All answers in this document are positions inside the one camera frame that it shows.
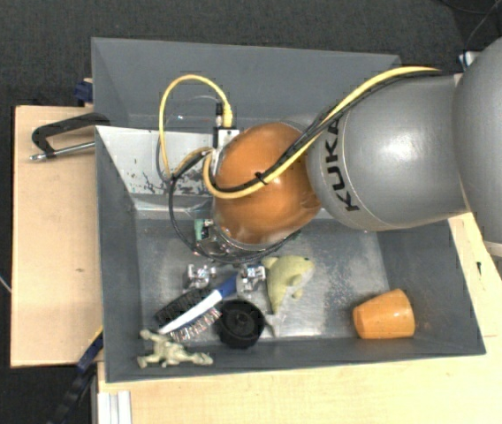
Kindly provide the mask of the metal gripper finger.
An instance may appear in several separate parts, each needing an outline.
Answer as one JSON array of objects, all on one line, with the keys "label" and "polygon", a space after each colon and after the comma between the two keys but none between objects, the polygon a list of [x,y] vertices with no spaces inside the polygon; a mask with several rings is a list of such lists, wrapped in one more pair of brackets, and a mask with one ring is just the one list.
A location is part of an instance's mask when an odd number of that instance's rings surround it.
[{"label": "metal gripper finger", "polygon": [[217,267],[213,265],[189,264],[186,270],[186,288],[205,289],[210,285],[212,279],[217,277]]},{"label": "metal gripper finger", "polygon": [[266,269],[262,264],[242,264],[236,276],[236,292],[239,296],[249,296],[266,279]]}]

